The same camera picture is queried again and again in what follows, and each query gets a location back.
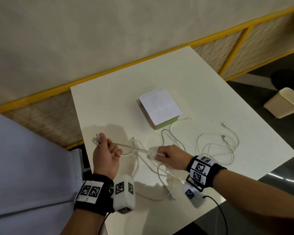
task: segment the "person's left arm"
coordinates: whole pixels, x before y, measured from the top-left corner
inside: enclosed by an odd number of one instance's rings
[[[99,134],[100,145],[93,154],[93,174],[105,175],[113,180],[119,169],[122,149],[114,145],[103,133]],[[104,216],[87,210],[75,209],[61,235],[97,235]]]

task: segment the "wire mesh panel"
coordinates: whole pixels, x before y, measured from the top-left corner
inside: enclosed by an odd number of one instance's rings
[[[71,91],[3,115],[62,147],[83,139]]]
[[[256,25],[223,79],[294,50],[294,13]]]
[[[193,49],[213,70],[219,72],[241,34],[242,31],[235,32]]]

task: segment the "person's left hand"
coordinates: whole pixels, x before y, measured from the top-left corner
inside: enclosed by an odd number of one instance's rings
[[[119,170],[119,159],[122,149],[112,144],[110,138],[106,138],[104,133],[99,134],[100,144],[93,153],[94,174],[105,175],[111,180],[115,178]]]

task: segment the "wristband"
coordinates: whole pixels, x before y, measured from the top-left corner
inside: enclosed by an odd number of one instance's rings
[[[204,188],[213,187],[212,182],[215,176],[223,169],[226,168],[218,164],[215,159],[195,156],[187,166],[190,174],[186,181],[202,192]]]
[[[88,210],[106,216],[113,213],[113,180],[105,175],[92,174],[76,196],[75,209]]]

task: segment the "person's right arm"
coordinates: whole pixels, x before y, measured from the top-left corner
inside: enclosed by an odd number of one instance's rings
[[[156,160],[174,169],[186,170],[192,155],[175,145],[159,147]],[[241,211],[254,225],[270,234],[294,234],[294,196],[275,187],[221,170],[213,180],[213,188]]]

